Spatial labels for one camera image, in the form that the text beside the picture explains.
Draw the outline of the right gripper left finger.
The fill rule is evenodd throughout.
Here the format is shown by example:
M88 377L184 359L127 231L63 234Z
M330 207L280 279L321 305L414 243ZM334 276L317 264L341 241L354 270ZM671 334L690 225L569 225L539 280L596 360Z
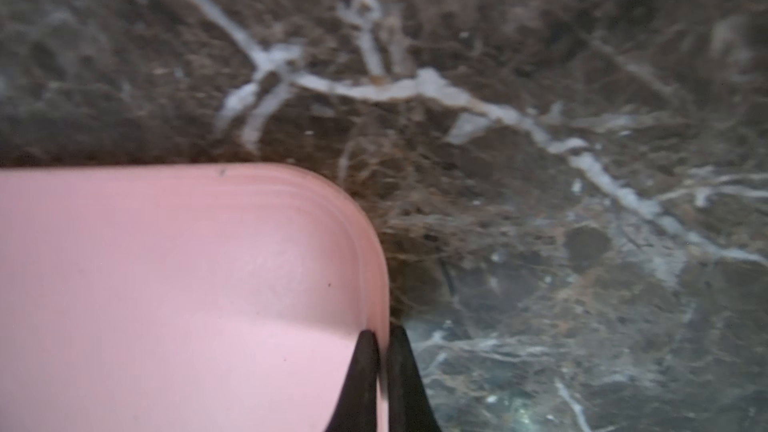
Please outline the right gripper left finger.
M380 351L376 335L361 331L326 432L376 432Z

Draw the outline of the pink plastic tray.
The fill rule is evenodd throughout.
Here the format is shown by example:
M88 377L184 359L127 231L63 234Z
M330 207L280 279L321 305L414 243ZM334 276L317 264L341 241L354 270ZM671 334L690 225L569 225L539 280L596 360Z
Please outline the pink plastic tray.
M5 431L321 431L389 311L368 217L307 170L1 174Z

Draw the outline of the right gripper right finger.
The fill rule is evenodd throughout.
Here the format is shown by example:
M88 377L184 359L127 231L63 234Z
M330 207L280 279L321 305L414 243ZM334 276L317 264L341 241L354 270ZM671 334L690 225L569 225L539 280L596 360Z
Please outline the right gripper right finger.
M400 325L390 328L386 379L390 432L441 432L407 332Z

